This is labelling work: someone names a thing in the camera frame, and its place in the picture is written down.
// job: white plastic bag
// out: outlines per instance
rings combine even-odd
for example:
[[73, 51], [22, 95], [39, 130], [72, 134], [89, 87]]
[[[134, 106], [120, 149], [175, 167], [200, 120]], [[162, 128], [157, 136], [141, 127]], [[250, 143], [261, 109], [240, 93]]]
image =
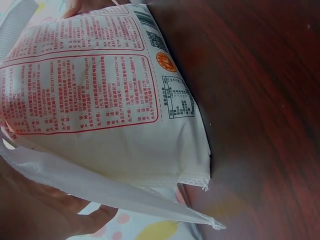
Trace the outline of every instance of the white plastic bag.
[[[21, 6], [31, 0], [16, 2], [8, 16], [30, 16]], [[18, 146], [0, 141], [1, 155], [27, 178], [82, 199], [223, 228], [149, 190], [205, 188], [210, 177], [198, 107], [167, 51], [145, 5], [27, 27], [0, 66], [1, 132]]]

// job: reddish-brown wood surface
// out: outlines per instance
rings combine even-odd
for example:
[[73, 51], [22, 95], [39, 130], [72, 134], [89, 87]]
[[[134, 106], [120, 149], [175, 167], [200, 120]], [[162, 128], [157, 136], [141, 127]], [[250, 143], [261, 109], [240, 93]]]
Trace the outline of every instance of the reddish-brown wood surface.
[[204, 238], [319, 240], [320, 1], [145, 2], [208, 134], [210, 190], [186, 190], [228, 228]]

